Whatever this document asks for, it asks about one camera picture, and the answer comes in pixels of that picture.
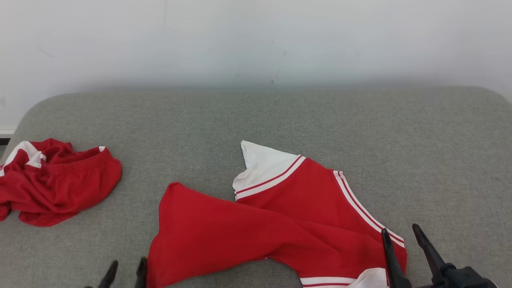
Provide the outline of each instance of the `white trim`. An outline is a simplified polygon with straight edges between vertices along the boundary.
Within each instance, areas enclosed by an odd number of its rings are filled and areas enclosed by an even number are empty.
[[[341,177],[339,176],[338,174],[338,171],[333,171],[334,173],[334,177],[336,178],[336,181],[338,182],[338,185],[339,187],[341,188],[342,192],[343,192],[343,195],[345,196],[345,198],[347,199],[347,201],[350,203],[350,205],[356,210],[356,212],[361,216],[361,218],[366,221],[366,223],[368,223],[373,229],[375,229],[376,231],[378,231],[379,233],[382,231],[383,228],[386,228],[384,225],[382,225],[380,222],[378,222],[377,220],[375,220],[375,218],[372,217],[372,215],[370,215],[370,213],[368,213],[368,210],[366,210],[362,205],[361,203],[357,200],[357,198],[355,197],[354,193],[352,193],[352,190],[350,189],[348,183],[347,183],[347,180],[345,179],[345,177],[343,176],[343,174],[341,175]],[[388,232],[393,235],[394,237],[390,237],[391,240],[393,240],[395,243],[397,243],[399,246],[401,247],[404,247],[405,248],[405,244],[403,243],[403,238],[396,235],[395,233],[391,232],[389,229],[388,229]]]
[[[356,279],[347,278],[347,277],[308,277],[308,278],[299,278],[301,280],[302,285],[314,285],[314,284],[323,284],[323,283],[338,283],[338,284],[352,284]]]
[[[299,155],[298,159],[296,159],[296,162],[291,167],[288,168],[288,171],[286,171],[286,173],[282,174],[281,176],[279,176],[263,185],[255,186],[254,188],[251,188],[251,189],[248,189],[243,192],[235,194],[235,196],[234,196],[235,199],[239,200],[244,197],[254,195],[261,191],[267,190],[273,186],[276,186],[277,184],[283,182],[286,178],[288,178],[293,172],[295,172],[295,170],[297,170],[297,168],[302,164],[302,162],[304,162],[304,160],[306,160],[306,158],[304,156]]]
[[[14,147],[14,150],[12,150],[11,154],[9,154],[9,157],[7,157],[7,160],[5,161],[4,166],[0,168],[0,177],[5,176],[4,168],[5,166],[9,165],[16,155],[18,154],[19,150],[25,151],[27,153],[29,160],[25,165],[33,166],[36,168],[41,168],[41,159],[43,161],[46,161],[46,156],[43,155],[41,151],[38,151],[32,143],[28,141],[23,141],[20,144],[18,144],[16,147]]]
[[[309,277],[300,278],[303,288],[389,288],[386,269],[369,268],[357,279],[345,277]]]
[[[302,286],[303,288],[343,288],[348,287],[348,285],[340,284],[340,285],[319,285],[319,286]]]

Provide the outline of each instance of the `red jersey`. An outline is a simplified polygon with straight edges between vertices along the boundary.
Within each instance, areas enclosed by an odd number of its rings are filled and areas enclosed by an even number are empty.
[[[172,183],[148,256],[149,287],[272,258],[303,287],[387,287],[380,231],[342,172],[301,155],[242,142],[247,170],[233,182],[237,203]],[[390,232],[403,270],[403,239]]]
[[[0,167],[0,221],[11,209],[35,226],[53,226],[108,196],[121,163],[106,147],[74,152],[70,143],[23,141]]]

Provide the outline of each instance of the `gray couch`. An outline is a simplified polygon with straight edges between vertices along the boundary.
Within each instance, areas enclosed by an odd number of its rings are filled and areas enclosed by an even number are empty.
[[[107,146],[123,164],[99,205],[51,228],[12,213],[0,222],[1,287],[97,285],[119,260],[115,287],[130,287],[158,232],[158,204],[179,181],[234,200],[249,140],[343,170],[359,201],[404,237],[407,274],[430,271],[411,224],[445,260],[512,283],[512,105],[485,89],[285,92],[108,92],[53,97],[23,118],[3,156],[49,137],[77,150]],[[246,263],[173,287],[301,287],[272,260]]]

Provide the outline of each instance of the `red stripe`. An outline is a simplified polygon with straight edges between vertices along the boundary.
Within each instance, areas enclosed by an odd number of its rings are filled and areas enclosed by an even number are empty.
[[[285,171],[285,172],[283,172],[283,173],[281,173],[280,175],[278,175],[278,176],[276,176],[276,177],[274,177],[274,178],[272,178],[272,179],[270,179],[270,180],[267,180],[267,181],[265,181],[265,182],[263,182],[263,183],[260,183],[260,184],[258,184],[258,185],[254,185],[254,186],[252,186],[252,187],[249,187],[249,188],[245,188],[245,189],[243,189],[243,190],[240,190],[240,191],[236,192],[236,193],[235,193],[235,195],[236,195],[236,194],[238,194],[238,193],[245,192],[245,191],[247,191],[247,190],[254,189],[254,188],[259,187],[259,186],[261,186],[261,185],[267,184],[268,182],[273,181],[273,180],[276,180],[277,178],[279,178],[279,177],[281,177],[281,176],[285,175],[285,174],[286,174],[286,172],[288,172],[288,171],[293,167],[293,165],[295,165],[295,163],[297,163],[297,161],[298,161],[301,157],[302,157],[302,156],[301,156],[301,155],[299,155],[299,156],[298,156],[298,158],[297,158],[297,159],[295,159],[295,161],[291,164],[291,166],[290,166],[290,167],[288,167],[288,169],[286,169],[286,171]]]
[[[350,283],[319,283],[319,284],[302,285],[302,287],[320,287],[320,286],[329,286],[329,285],[347,286],[347,285],[350,285]]]
[[[352,193],[350,193],[350,191],[349,191],[349,189],[348,189],[348,187],[347,187],[347,184],[345,183],[345,180],[343,179],[343,177],[342,177],[342,175],[341,175],[341,173],[340,173],[339,171],[338,171],[338,175],[339,175],[340,179],[341,179],[341,180],[342,180],[342,182],[343,182],[343,186],[345,186],[345,190],[347,190],[347,194],[349,194],[350,198],[352,199],[352,201],[354,201],[354,204],[359,208],[359,210],[361,210],[361,212],[362,212],[363,214],[365,214],[365,215],[366,215],[366,217],[368,217],[368,219],[369,219],[370,221],[372,221],[372,223],[374,223],[375,225],[377,225],[377,227],[379,227],[381,230],[382,230],[382,229],[384,229],[385,227],[383,227],[382,225],[379,225],[379,223],[375,222],[375,221],[373,220],[373,218],[372,218],[372,217],[370,217],[370,215],[368,215],[368,213],[366,213],[366,212],[361,208],[361,206],[359,206],[359,204],[357,203],[357,201],[356,201],[356,200],[354,199],[354,197],[352,196]],[[395,237],[394,235],[392,235],[391,233],[390,233],[389,235],[390,235],[391,237],[393,237],[394,239],[396,239],[398,242],[403,243],[403,241],[402,241],[402,240],[400,240],[400,239],[396,238],[396,237]]]

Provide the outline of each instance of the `white stripe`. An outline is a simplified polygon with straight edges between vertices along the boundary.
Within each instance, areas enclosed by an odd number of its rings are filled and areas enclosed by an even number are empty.
[[[313,287],[318,287],[318,288],[340,288],[340,287],[348,287],[348,285],[340,284],[340,285],[321,285],[321,286],[307,286],[307,287],[303,286],[303,288],[313,288]]]
[[[342,174],[342,177],[343,177],[343,179],[345,180],[345,184],[347,185],[347,188],[349,189],[349,193],[350,193],[350,195],[352,195],[352,197],[354,197],[354,200],[355,200],[355,201],[356,201],[356,203],[359,205],[359,207],[361,207],[361,209],[362,209],[363,211],[365,211],[365,212],[366,212],[366,214],[367,214],[367,215],[368,215],[368,216],[369,216],[373,221],[375,221],[375,223],[377,223],[377,225],[379,225],[379,226],[381,226],[381,227],[383,227],[383,228],[386,228],[386,227],[385,227],[384,225],[382,225],[379,221],[377,221],[375,218],[373,218],[373,217],[372,217],[372,215],[368,212],[368,210],[366,210],[366,209],[365,209],[365,207],[364,207],[364,206],[359,202],[359,200],[357,200],[357,198],[355,197],[354,193],[352,192],[352,189],[350,189],[350,186],[349,186],[349,184],[348,184],[348,182],[347,182],[347,179],[343,176],[343,174]],[[403,242],[403,238],[402,238],[402,237],[400,237],[400,236],[396,235],[395,233],[393,233],[393,232],[392,232],[391,230],[389,230],[389,229],[388,229],[388,232],[389,232],[389,234],[391,234],[391,235],[395,236],[396,238],[398,238],[398,239],[402,240],[402,242]]]
[[[340,176],[338,175],[338,171],[334,171],[334,177],[336,177],[336,180],[338,181],[338,185],[339,187],[342,189],[342,192],[345,196],[345,198],[347,199],[347,201],[350,203],[350,205],[352,205],[352,207],[354,207],[354,209],[357,211],[357,213],[361,216],[361,218],[363,218],[364,221],[366,221],[366,223],[368,223],[373,229],[375,229],[376,231],[378,231],[379,233],[382,231],[382,229],[380,227],[378,227],[374,222],[372,222],[365,214],[364,212],[356,205],[356,203],[354,203],[354,201],[352,200],[352,198],[350,197],[349,195],[349,192],[345,189],[345,186],[343,185],[343,182],[342,182],[342,179],[340,178]],[[401,247],[404,247],[405,248],[405,245],[398,241],[397,239],[393,238],[393,237],[390,237],[391,240],[395,241],[395,243],[397,243],[399,246]]]
[[[254,195],[256,193],[259,193],[261,191],[264,191],[264,190],[267,190],[281,182],[283,182],[286,178],[288,178],[295,170],[297,170],[297,168],[302,164],[302,162],[304,162],[304,160],[306,160],[306,158],[304,156],[301,156],[297,162],[295,162],[295,164],[290,168],[290,170],[288,170],[288,172],[286,172],[285,174],[281,175],[280,177],[268,182],[268,183],[265,183],[261,186],[258,186],[258,187],[255,187],[255,188],[252,188],[252,189],[249,189],[247,191],[244,191],[242,193],[238,193],[235,195],[235,199],[238,200],[238,199],[241,199],[241,198],[244,198],[244,197],[247,197],[247,196],[250,196],[250,195]]]
[[[347,277],[308,277],[299,278],[302,285],[315,285],[324,283],[340,283],[340,284],[352,284],[356,279]]]

